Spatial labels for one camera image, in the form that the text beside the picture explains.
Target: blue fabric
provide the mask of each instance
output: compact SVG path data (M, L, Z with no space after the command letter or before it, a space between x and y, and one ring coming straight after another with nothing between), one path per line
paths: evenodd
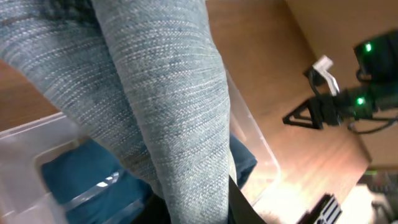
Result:
M233 133L229 135L229 146L235 161L237 185L242 189L257 165L257 160Z
M173 224L227 222L230 104L204 0L0 6L0 58L150 184Z
M103 223L136 200L145 203L152 190L124 170L111 153L93 140L42 166L44 181L60 204L71 201L115 172L120 173L116 183L67 212L71 224ZM121 223L131 222L139 212L131 213Z

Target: green light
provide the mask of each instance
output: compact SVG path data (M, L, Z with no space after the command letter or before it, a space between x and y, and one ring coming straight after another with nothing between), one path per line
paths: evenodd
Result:
M356 99L356 104L362 105L362 104L364 104L364 103L365 103L365 98L360 97L360 98Z
M366 44L365 48L366 48L367 52L370 52L372 50L372 45L371 44Z

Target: dark blue cloth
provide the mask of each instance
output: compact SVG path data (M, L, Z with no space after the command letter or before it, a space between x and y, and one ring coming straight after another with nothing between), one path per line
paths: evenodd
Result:
M237 185L242 189L257 165L257 160L233 133L229 134L229 146L235 161Z
M71 224L103 223L136 200L145 204L152 195L151 187L124 170L110 152L93 140L42 166L44 181L60 204L69 202L115 172L120 175L116 183L67 212ZM131 222L139 212L131 213L120 223Z

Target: brown table surface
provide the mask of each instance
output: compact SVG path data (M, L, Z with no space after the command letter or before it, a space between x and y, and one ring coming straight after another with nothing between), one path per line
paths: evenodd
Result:
M272 223L293 222L326 192L342 202L369 163L357 136L344 127L314 131L281 121L312 95L302 72L315 61L289 8L282 1L207 5L215 44L282 169L264 205L282 217ZM0 131L56 112L0 62Z

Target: gray cloth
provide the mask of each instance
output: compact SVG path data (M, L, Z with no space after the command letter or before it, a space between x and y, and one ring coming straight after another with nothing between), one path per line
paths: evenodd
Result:
M173 223L227 222L229 96L204 1L0 5L0 58L164 197Z

